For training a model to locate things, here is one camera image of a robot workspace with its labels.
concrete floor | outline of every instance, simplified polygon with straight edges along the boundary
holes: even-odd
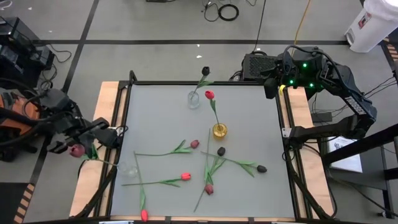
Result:
[[[233,22],[207,22],[201,12],[200,0],[176,0],[166,4],[147,3],[145,0],[17,0],[1,11],[1,15],[20,17],[41,39],[58,43],[54,44],[57,50],[71,51],[72,58],[78,51],[77,63],[72,59],[63,64],[55,62],[58,76],[54,85],[62,88],[68,73],[73,74],[68,94],[80,105],[83,115],[90,119],[94,115],[101,82],[127,80],[130,70],[135,71],[139,80],[197,80],[203,66],[211,68],[211,79],[227,80],[239,70],[244,54],[253,50],[253,44],[205,44],[204,40],[255,40],[264,1],[258,0],[254,7],[246,1],[231,1],[239,8],[239,17]],[[93,3],[96,7],[92,12],[95,14],[87,33],[84,32],[85,25]],[[259,36],[261,40],[268,40],[268,44],[257,48],[269,55],[281,53],[285,45],[273,44],[273,40],[294,39],[306,4],[307,0],[268,0]],[[213,10],[207,13],[210,19],[215,16]],[[360,10],[359,0],[312,0],[298,39],[330,40],[326,44],[344,40],[345,30]],[[233,12],[226,9],[225,14],[229,16]],[[105,44],[84,44],[84,39],[197,40],[197,43],[125,44],[106,41]],[[351,67],[361,91],[370,90],[392,75],[380,46],[367,54],[356,54],[346,45],[319,47],[335,61]],[[67,57],[66,54],[58,55],[61,59]],[[370,134],[396,123],[397,94],[398,89],[392,86],[372,97],[378,108],[378,117]],[[328,93],[318,95],[317,109],[337,109],[342,105],[338,97]],[[347,115],[349,110],[337,116],[335,121]],[[397,167],[395,155],[387,155],[388,167]],[[0,176],[0,182],[28,182],[36,159],[37,154],[26,154],[18,158],[20,166],[0,162],[2,173],[6,174]],[[47,155],[25,222],[68,217],[80,162],[67,154]],[[21,170],[29,171],[21,176],[18,175]],[[380,209],[353,189],[334,182],[330,185],[338,204],[337,217],[341,220],[398,223],[377,217],[375,214]],[[397,208],[398,182],[392,181],[391,189]],[[380,190],[365,187],[361,190],[382,204]]]

gold vase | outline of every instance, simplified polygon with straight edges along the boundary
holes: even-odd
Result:
[[[228,132],[228,128],[226,127],[225,124],[220,123],[220,125],[215,124],[213,126],[213,135],[214,135],[214,138],[217,140],[222,140],[226,136],[227,132]]]

red flower head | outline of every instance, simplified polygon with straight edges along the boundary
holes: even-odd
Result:
[[[148,221],[148,212],[145,209],[141,210],[141,220],[144,222]]]
[[[73,157],[80,158],[85,154],[85,147],[81,144],[74,144],[72,147],[68,146],[69,154]]]
[[[181,174],[181,179],[182,180],[190,180],[191,179],[191,174],[190,173],[183,173],[183,174]]]
[[[199,146],[199,140],[193,140],[191,142],[191,148],[196,149]]]
[[[207,185],[205,186],[205,191],[206,191],[206,193],[207,193],[208,195],[211,195],[211,194],[214,192],[213,186],[212,186],[211,184],[207,184]]]
[[[205,96],[206,96],[209,100],[214,99],[214,93],[213,93],[213,91],[211,91],[211,90],[206,90]]]

white container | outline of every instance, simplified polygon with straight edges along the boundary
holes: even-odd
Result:
[[[345,36],[352,51],[366,53],[397,27],[398,0],[365,0]]]

white paper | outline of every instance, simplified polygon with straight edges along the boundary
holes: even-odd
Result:
[[[347,146],[356,140],[352,139],[346,139],[344,137],[338,137],[336,139],[328,141],[328,151],[333,152],[341,147]],[[353,172],[360,172],[362,173],[362,164],[361,164],[361,157],[359,154],[355,156],[351,156],[346,159],[342,159],[337,162],[333,162],[331,164],[332,168],[336,169],[343,169],[343,170],[348,170],[348,171],[353,171]]]

